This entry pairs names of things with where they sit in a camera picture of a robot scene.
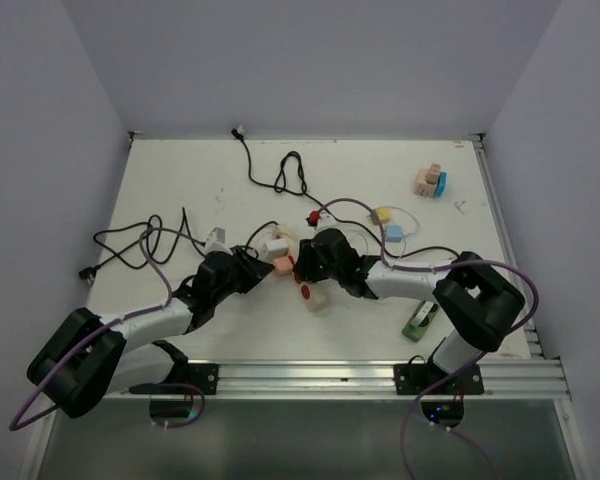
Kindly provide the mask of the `pink USB charger cube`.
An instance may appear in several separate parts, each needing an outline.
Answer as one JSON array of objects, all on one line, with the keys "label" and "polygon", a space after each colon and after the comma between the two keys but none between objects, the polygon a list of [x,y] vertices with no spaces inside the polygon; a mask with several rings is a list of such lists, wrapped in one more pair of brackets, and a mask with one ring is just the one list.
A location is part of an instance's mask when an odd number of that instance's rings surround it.
[{"label": "pink USB charger cube", "polygon": [[294,262],[290,256],[273,258],[272,265],[274,266],[274,271],[278,276],[286,276],[293,273]]}]

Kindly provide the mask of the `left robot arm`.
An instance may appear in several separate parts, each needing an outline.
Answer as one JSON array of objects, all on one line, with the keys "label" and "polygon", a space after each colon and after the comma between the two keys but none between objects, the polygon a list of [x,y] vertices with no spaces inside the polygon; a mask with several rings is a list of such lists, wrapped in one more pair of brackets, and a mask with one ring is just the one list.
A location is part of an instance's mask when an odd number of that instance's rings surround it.
[{"label": "left robot arm", "polygon": [[164,304],[115,318],[76,309],[33,359],[26,376],[65,414],[78,418],[105,396],[121,358],[198,330],[222,301],[250,292],[273,270],[238,247],[213,251],[195,275],[167,290]]}]

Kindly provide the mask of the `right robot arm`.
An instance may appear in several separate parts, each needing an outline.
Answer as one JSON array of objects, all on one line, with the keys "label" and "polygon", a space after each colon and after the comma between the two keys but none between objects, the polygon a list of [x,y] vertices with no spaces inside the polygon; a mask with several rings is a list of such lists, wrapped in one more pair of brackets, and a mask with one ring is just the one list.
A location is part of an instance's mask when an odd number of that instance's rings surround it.
[{"label": "right robot arm", "polygon": [[439,306],[453,331],[429,357],[425,379],[448,392],[461,380],[461,368],[499,349],[525,306],[523,294],[489,262],[465,251],[454,261],[429,267],[379,255],[361,255],[336,228],[299,241],[294,274],[311,283],[333,280],[355,298],[407,298]]}]

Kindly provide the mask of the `blue USB charger cube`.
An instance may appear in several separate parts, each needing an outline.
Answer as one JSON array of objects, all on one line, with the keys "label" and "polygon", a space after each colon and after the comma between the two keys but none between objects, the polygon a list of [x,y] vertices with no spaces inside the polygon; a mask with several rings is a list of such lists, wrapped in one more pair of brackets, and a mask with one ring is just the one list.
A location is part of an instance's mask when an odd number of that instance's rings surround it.
[{"label": "blue USB charger cube", "polygon": [[385,239],[388,243],[400,243],[406,239],[406,233],[401,225],[387,224],[385,226]]}]

